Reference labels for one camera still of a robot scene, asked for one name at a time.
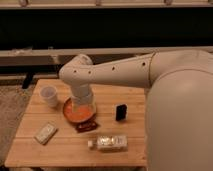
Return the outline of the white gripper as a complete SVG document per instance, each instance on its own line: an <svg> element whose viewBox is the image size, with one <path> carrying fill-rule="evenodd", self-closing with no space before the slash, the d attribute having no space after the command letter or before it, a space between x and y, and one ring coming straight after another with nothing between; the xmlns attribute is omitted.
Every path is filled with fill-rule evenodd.
<svg viewBox="0 0 213 171"><path fill-rule="evenodd" d="M74 114L93 115L93 92L89 84L71 86L72 112Z"/></svg>

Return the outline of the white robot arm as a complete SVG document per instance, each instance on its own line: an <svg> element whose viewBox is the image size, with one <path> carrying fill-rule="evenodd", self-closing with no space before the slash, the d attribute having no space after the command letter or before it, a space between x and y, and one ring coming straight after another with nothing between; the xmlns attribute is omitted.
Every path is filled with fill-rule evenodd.
<svg viewBox="0 0 213 171"><path fill-rule="evenodd" d="M148 171L213 171L213 53L154 52L98 65L80 54L59 78L77 103L91 100L90 84L146 88Z"/></svg>

